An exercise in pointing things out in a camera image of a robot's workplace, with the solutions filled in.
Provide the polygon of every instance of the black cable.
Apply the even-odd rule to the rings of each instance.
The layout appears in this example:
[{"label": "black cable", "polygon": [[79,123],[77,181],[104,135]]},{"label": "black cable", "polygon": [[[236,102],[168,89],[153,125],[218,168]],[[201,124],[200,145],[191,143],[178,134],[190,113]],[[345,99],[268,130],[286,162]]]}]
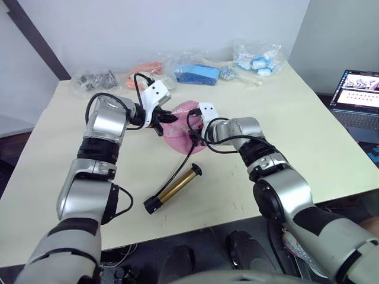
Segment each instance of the black cable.
[{"label": "black cable", "polygon": [[157,197],[159,194],[162,193],[162,191],[164,191],[167,188],[167,186],[172,182],[172,180],[176,177],[176,175],[180,172],[180,170],[186,164],[186,162],[188,161],[188,158],[190,157],[190,155],[192,154],[194,149],[195,149],[195,143],[192,143],[191,149],[189,150],[189,152],[188,152],[186,158],[184,159],[184,161],[182,162],[182,164],[179,166],[179,168],[176,170],[176,172],[170,177],[170,179],[165,183],[165,185],[163,185],[162,188],[154,195],[154,197]]},{"label": "black cable", "polygon": [[268,241],[269,241],[270,246],[271,246],[271,250],[274,253],[275,258],[277,259],[277,262],[280,266],[280,269],[285,274],[285,270],[284,270],[284,266],[282,264],[282,261],[280,260],[279,255],[277,253],[277,250],[275,249],[274,244],[272,242],[272,238],[271,238],[271,234],[270,234],[270,220],[269,219],[267,219],[267,237],[268,237]]},{"label": "black cable", "polygon": [[225,139],[222,139],[220,141],[217,141],[217,142],[212,142],[212,141],[209,141],[207,140],[207,137],[208,137],[208,131],[209,131],[209,128],[211,126],[211,124],[217,120],[228,120],[227,118],[225,117],[218,117],[218,118],[214,118],[213,120],[211,120],[207,126],[207,128],[205,129],[205,137],[202,138],[202,136],[200,136],[196,131],[194,131],[194,129],[191,127],[190,125],[190,113],[187,114],[187,126],[188,128],[195,134],[196,137],[198,137],[201,141],[203,141],[207,147],[215,152],[215,153],[218,153],[218,154],[232,154],[232,153],[238,153],[238,151],[218,151],[214,148],[212,148],[210,145],[218,145],[218,144],[221,144],[221,143],[224,143],[226,141],[230,141],[230,140],[233,140],[233,139],[238,139],[238,138],[246,138],[246,139],[250,139],[250,140],[255,140],[255,141],[258,141],[258,142],[261,142],[261,143],[264,143],[268,146],[272,146],[269,142],[267,142],[266,140],[264,139],[261,139],[261,138],[257,138],[257,137],[253,137],[253,136],[249,136],[249,135],[235,135],[235,136],[231,136],[231,137],[228,137],[228,138],[225,138]]},{"label": "black cable", "polygon": [[[187,121],[187,126],[188,126],[189,130],[191,130],[191,132],[192,132],[193,134],[195,134],[195,136],[196,136],[197,138],[199,138],[201,141],[203,141],[203,142],[206,144],[206,146],[207,146],[211,151],[213,151],[213,152],[215,152],[215,153],[218,153],[218,154],[232,154],[232,153],[238,153],[237,151],[218,151],[218,150],[216,150],[215,148],[213,148],[212,146],[210,146],[210,145],[208,144],[208,141],[207,141],[206,139],[202,138],[202,136],[199,135],[199,133],[197,133],[197,132],[191,127],[190,119],[189,119],[189,118],[190,118],[190,113],[187,114],[187,119],[186,119],[186,121]],[[228,119],[227,119],[227,118],[224,118],[224,117],[218,117],[217,119],[214,119],[213,121],[215,121],[215,120],[228,120]],[[209,123],[207,129],[205,130],[206,133],[207,133],[207,131],[208,131],[210,125],[211,125],[211,124]]]},{"label": "black cable", "polygon": [[[142,104],[142,98],[141,98],[141,94],[140,94],[140,89],[138,88],[138,83],[137,83],[137,76],[140,76],[144,79],[147,80],[147,84],[148,85],[151,85],[152,83],[154,83],[154,80],[145,76],[144,74],[141,74],[141,73],[135,73],[134,76],[133,76],[133,80],[134,80],[134,87],[136,87],[136,92],[137,92],[137,97],[138,97],[138,102],[140,103],[140,106],[141,106],[141,109],[143,111],[143,117],[145,116],[145,113],[144,113],[144,108],[143,108],[143,104]],[[143,127],[143,123],[138,126],[138,127],[135,127],[135,128],[130,128],[130,127],[127,127],[126,130],[139,130]]]},{"label": "black cable", "polygon": [[207,126],[207,128],[205,129],[205,140],[206,140],[206,143],[207,143],[207,146],[208,146],[208,148],[211,150],[211,151],[213,151],[213,152],[215,152],[215,153],[217,153],[217,154],[234,154],[234,153],[238,153],[238,151],[218,151],[218,150],[216,150],[215,148],[213,148],[212,146],[210,146],[210,141],[208,141],[207,140],[207,137],[208,137],[208,132],[209,132],[209,128],[211,127],[211,124],[213,123],[213,122],[215,122],[215,121],[217,121],[217,120],[228,120],[227,118],[225,118],[225,117],[218,117],[218,118],[214,118],[213,120],[211,120],[209,123],[208,123],[208,126]]},{"label": "black cable", "polygon": [[107,96],[111,99],[114,99],[115,101],[117,101],[124,109],[125,109],[125,112],[126,112],[126,118],[129,120],[130,119],[130,109],[128,109],[128,107],[126,106],[126,104],[124,104],[124,102],[122,100],[120,100],[118,97],[114,96],[114,95],[111,95],[110,93],[97,93],[95,94],[88,102],[87,104],[87,108],[85,110],[85,124],[88,123],[88,120],[89,120],[89,111],[91,110],[91,105],[92,103],[94,102],[94,100],[99,97],[99,96]]},{"label": "black cable", "polygon": [[137,246],[138,246],[138,244],[135,244],[134,249],[131,250],[131,248],[132,248],[132,244],[129,245],[128,252],[127,252],[127,253],[123,256],[123,258],[122,258],[119,262],[117,262],[116,264],[111,265],[111,266],[109,266],[109,265],[103,265],[103,264],[102,264],[101,266],[102,266],[102,267],[106,267],[106,268],[115,268],[115,267],[119,266],[120,264],[122,264],[122,263],[124,262],[124,260],[125,260],[129,255],[131,255],[132,253],[134,253],[134,252],[136,251]]},{"label": "black cable", "polygon": [[133,199],[132,195],[128,191],[126,191],[125,189],[123,189],[121,186],[119,186],[118,189],[121,190],[121,191],[123,191],[124,193],[126,193],[129,196],[129,198],[130,198],[130,205],[125,210],[122,210],[122,211],[114,214],[113,215],[113,219],[116,218],[116,217],[118,217],[118,216],[120,216],[120,215],[122,215],[122,214],[124,214],[125,212],[128,212],[129,210],[131,210],[131,208],[133,207],[133,203],[134,203],[134,199]]}]

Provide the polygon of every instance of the blue plastic part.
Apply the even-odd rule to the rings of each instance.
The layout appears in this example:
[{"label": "blue plastic part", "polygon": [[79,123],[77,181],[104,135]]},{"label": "blue plastic part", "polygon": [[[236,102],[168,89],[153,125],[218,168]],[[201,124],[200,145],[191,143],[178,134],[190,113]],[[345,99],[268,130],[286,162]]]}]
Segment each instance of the blue plastic part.
[{"label": "blue plastic part", "polygon": [[176,67],[176,80],[180,83],[214,86],[220,71],[201,64],[183,64]]},{"label": "blue plastic part", "polygon": [[263,60],[263,61],[266,62],[266,63],[270,63],[270,62],[271,62],[271,59],[266,59],[264,56],[255,57],[255,58],[252,60],[252,62],[253,62],[253,61],[258,61],[258,60]]},{"label": "blue plastic part", "polygon": [[372,154],[372,153],[367,153],[367,156],[370,157],[370,159],[371,159],[374,163],[379,163],[379,155],[375,156],[375,155]]}]

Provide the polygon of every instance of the white table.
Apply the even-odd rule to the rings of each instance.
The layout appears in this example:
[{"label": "white table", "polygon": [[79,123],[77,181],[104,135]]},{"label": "white table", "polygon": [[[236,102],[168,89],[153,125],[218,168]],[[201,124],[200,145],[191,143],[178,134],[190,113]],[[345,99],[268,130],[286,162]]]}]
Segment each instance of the white table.
[{"label": "white table", "polygon": [[[124,95],[137,101],[135,91]],[[256,89],[238,82],[178,85],[164,108],[190,99],[213,102],[223,117],[257,118],[268,141],[306,178],[315,202],[378,187],[375,165],[289,65]],[[68,81],[60,82],[31,133],[0,200],[0,266],[25,263],[58,223],[56,199],[82,142],[86,103],[70,92]],[[183,159],[151,129],[126,134],[115,183],[131,192],[135,205],[102,226],[103,249],[260,215],[240,156],[210,150],[190,158],[203,176],[149,215],[143,201]],[[129,204],[120,196],[119,209]]]}]

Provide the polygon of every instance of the plastic bag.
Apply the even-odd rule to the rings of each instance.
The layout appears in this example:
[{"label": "plastic bag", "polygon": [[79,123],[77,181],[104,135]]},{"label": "plastic bag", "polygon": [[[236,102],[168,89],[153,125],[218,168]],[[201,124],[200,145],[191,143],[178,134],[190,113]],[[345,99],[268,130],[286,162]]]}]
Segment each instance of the plastic bag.
[{"label": "plastic bag", "polygon": [[204,54],[200,51],[155,53],[150,56],[149,62],[160,62],[164,74],[176,82],[215,85],[220,71],[201,63]]},{"label": "plastic bag", "polygon": [[86,68],[73,76],[70,88],[77,96],[89,98],[99,92],[120,93],[126,72],[120,70]]},{"label": "plastic bag", "polygon": [[220,71],[219,79],[223,81],[238,80],[242,82],[245,87],[259,87],[262,85],[260,76],[247,72],[241,68],[234,66],[233,62],[212,62],[207,59],[201,59],[203,64],[218,68]]},{"label": "plastic bag", "polygon": [[235,41],[233,63],[243,70],[254,71],[262,77],[269,77],[283,70],[285,56],[280,44]]},{"label": "plastic bag", "polygon": [[[165,65],[162,62],[156,61],[150,63],[139,63],[135,68],[133,68],[132,71],[128,72],[126,86],[132,89],[136,88],[134,84],[135,73],[144,74],[145,76],[148,76],[155,81],[161,80],[169,90],[176,87],[176,78],[173,78],[173,76],[170,76],[170,74],[167,74],[165,72]],[[145,79],[141,78],[140,76],[138,76],[136,79],[139,89],[143,90],[147,88],[147,82]]]}]

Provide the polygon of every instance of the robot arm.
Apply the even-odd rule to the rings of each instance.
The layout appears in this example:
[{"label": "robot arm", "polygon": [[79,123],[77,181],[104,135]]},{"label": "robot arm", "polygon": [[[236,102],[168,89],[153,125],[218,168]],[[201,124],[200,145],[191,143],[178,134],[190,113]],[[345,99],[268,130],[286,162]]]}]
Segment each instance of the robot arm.
[{"label": "robot arm", "polygon": [[[57,200],[60,223],[42,238],[17,284],[97,282],[100,225],[128,211],[133,204],[131,195],[111,182],[125,129],[134,123],[153,127],[159,134],[157,122],[175,121],[175,117],[160,108],[170,97],[160,81],[152,82],[144,91],[145,109],[128,98],[96,95],[82,145]],[[131,204],[116,214],[119,191],[129,195]]]},{"label": "robot arm", "polygon": [[256,119],[215,122],[206,133],[214,144],[237,135],[253,138],[221,144],[232,145],[240,153],[255,183],[253,194],[262,215],[283,223],[329,279],[336,283],[375,283],[379,279],[378,240],[356,223],[318,209],[308,183],[266,141]]}]

